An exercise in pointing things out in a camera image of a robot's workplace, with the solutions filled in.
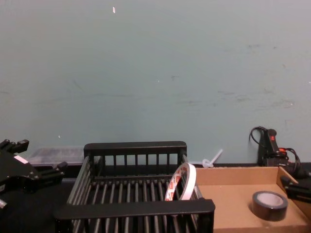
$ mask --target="black table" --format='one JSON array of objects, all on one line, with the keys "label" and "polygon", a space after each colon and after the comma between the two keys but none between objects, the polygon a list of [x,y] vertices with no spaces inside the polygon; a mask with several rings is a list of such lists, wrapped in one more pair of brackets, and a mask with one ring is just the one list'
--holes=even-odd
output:
[{"label": "black table", "polygon": [[[255,166],[255,164],[217,164],[216,166]],[[311,171],[311,163],[304,163],[304,168]],[[68,174],[77,175],[76,167]],[[311,187],[311,178],[299,180]],[[8,203],[6,210],[0,210],[1,233],[54,233],[54,209],[65,204],[73,187],[73,182],[38,190],[33,194],[13,191],[1,195]]]}]

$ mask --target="cardboard box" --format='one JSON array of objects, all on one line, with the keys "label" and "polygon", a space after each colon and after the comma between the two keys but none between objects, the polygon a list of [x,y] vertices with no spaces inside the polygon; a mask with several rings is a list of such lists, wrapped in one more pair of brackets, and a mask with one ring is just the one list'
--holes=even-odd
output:
[{"label": "cardboard box", "polygon": [[265,221],[251,211],[257,191],[273,191],[287,198],[280,177],[292,178],[278,167],[197,168],[197,184],[215,203],[215,233],[311,233],[311,204],[288,200],[285,219]]}]

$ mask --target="double-sided tape roll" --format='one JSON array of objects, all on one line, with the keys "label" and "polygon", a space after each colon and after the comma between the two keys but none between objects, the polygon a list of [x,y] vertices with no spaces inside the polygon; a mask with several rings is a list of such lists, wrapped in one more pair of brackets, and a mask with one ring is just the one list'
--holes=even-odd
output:
[{"label": "double-sided tape roll", "polygon": [[187,174],[184,190],[180,195],[180,200],[190,200],[196,181],[195,166],[189,163],[183,163],[178,167],[169,183],[164,200],[173,200],[176,186],[184,174]]},{"label": "double-sided tape roll", "polygon": [[282,195],[260,191],[253,194],[252,212],[261,219],[280,221],[286,216],[288,202]]}]

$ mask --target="black power cord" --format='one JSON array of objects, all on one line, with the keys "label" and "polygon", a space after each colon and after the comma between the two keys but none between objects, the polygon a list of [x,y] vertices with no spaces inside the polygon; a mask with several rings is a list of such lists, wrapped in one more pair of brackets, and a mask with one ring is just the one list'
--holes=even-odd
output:
[{"label": "black power cord", "polygon": [[[260,141],[254,138],[253,132],[260,132]],[[261,166],[283,166],[292,176],[297,179],[310,177],[311,173],[307,172],[301,167],[300,159],[296,151],[292,148],[279,148],[276,144],[276,131],[267,129],[263,126],[254,127],[250,132],[250,138],[256,142],[259,147],[264,151],[264,155],[260,161]],[[289,162],[287,151],[295,156],[294,166]]]}]

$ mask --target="teal wall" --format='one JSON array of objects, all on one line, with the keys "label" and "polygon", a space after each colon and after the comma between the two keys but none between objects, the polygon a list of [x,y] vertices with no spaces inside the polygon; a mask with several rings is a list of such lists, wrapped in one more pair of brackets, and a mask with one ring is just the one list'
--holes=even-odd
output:
[{"label": "teal wall", "polygon": [[309,0],[2,0],[0,134],[39,147],[183,140],[254,162],[252,127],[311,161]]}]

